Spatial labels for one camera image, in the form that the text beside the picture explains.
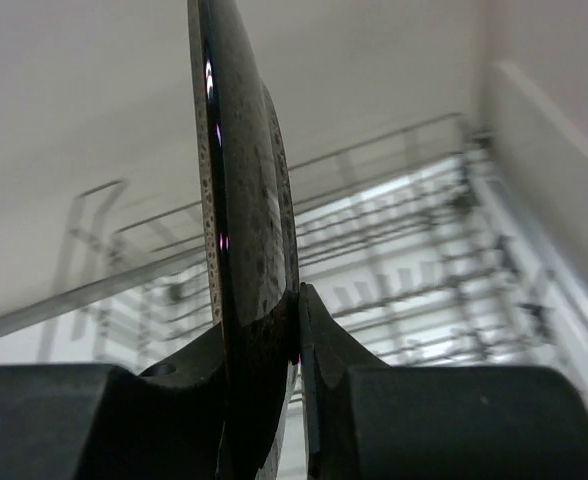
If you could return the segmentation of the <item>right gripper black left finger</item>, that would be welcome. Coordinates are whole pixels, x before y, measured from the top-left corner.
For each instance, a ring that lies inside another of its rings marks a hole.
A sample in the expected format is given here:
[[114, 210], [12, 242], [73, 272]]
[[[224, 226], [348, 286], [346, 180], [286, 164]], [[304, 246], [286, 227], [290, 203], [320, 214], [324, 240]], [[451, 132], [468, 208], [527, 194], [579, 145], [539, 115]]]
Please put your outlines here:
[[224, 393], [218, 326], [139, 375], [0, 365], [0, 479], [212, 479]]

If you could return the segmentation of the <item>brown glazed round plate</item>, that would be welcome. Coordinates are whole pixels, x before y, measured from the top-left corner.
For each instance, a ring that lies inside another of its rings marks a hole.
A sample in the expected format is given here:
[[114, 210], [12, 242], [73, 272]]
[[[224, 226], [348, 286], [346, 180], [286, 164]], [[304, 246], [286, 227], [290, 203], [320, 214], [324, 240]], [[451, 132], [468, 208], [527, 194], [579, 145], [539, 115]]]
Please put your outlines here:
[[273, 479], [298, 358], [285, 149], [236, 3], [191, 1], [187, 15], [210, 301], [226, 378], [219, 471]]

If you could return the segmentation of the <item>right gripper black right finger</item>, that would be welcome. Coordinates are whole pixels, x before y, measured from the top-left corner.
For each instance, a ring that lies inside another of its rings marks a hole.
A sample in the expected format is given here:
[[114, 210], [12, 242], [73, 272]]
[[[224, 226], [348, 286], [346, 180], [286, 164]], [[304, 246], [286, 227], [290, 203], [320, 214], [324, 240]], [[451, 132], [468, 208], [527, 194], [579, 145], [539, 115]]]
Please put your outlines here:
[[588, 479], [588, 411], [540, 366], [390, 366], [299, 297], [311, 479]]

